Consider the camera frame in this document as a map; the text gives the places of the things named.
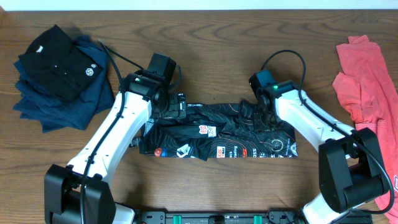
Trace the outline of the black orange patterned jersey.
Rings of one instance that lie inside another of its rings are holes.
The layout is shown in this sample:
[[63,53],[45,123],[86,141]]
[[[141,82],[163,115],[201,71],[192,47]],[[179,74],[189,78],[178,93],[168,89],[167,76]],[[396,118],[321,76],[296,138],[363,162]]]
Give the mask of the black orange patterned jersey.
[[294,128],[278,122],[275,131],[255,131],[256,105],[240,103],[189,104],[182,119],[150,119],[143,135],[130,142],[140,154],[155,157],[209,158],[297,157]]

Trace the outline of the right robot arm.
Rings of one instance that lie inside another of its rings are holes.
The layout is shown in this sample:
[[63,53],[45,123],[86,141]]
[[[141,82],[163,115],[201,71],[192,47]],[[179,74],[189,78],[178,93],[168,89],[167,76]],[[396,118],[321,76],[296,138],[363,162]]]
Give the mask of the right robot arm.
[[292,125],[318,152],[320,193],[301,209],[299,223],[358,223],[373,215],[358,207],[379,196],[393,196],[377,136],[339,122],[289,80],[252,78],[249,84],[261,117]]

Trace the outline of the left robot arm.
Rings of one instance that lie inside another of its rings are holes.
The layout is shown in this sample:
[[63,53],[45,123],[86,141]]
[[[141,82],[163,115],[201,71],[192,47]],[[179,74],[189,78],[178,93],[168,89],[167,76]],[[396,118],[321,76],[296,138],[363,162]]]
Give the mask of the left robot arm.
[[183,94],[170,94],[173,71],[138,70],[121,79],[113,108],[88,144],[44,177],[46,223],[133,223],[134,209],[117,203],[111,184],[133,137],[148,120],[178,118]]

